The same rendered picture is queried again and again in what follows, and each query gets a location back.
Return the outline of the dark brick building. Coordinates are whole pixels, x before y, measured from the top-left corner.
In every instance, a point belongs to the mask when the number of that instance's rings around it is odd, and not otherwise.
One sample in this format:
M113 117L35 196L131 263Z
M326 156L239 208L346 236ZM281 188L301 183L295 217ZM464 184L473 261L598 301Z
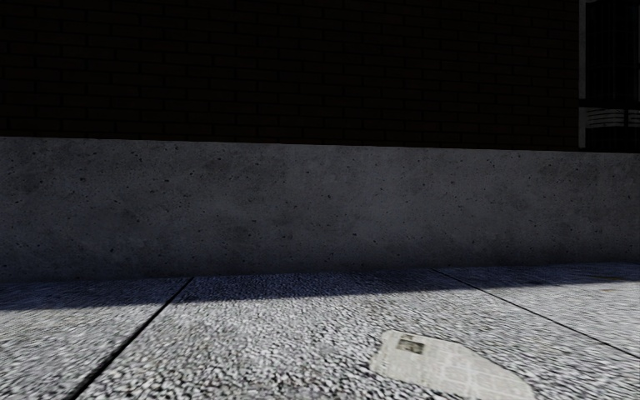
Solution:
M640 0L0 0L0 283L640 262Z

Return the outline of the newspaper sheet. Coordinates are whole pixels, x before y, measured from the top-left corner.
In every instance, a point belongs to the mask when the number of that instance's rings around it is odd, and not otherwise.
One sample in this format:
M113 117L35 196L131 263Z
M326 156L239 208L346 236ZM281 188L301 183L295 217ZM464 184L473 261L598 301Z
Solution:
M474 400L536 400L514 372L457 342L387 330L370 369L387 378Z

